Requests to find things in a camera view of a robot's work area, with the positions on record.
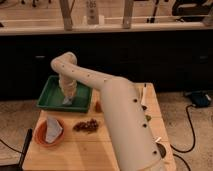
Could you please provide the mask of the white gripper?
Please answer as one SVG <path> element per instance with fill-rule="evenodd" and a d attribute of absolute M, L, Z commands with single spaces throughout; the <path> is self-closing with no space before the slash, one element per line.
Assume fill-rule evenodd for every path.
<path fill-rule="evenodd" d="M 59 86 L 67 98 L 74 98 L 77 92 L 77 81 L 66 76 L 59 76 Z"/>

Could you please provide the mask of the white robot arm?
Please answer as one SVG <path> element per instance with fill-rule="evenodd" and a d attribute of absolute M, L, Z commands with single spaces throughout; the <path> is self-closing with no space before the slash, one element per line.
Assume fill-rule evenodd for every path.
<path fill-rule="evenodd" d="M 64 104 L 73 101 L 74 80 L 98 90 L 120 171 L 166 171 L 135 84 L 124 77 L 79 67 L 76 62 L 72 52 L 51 61 L 51 68 L 59 74 Z"/>

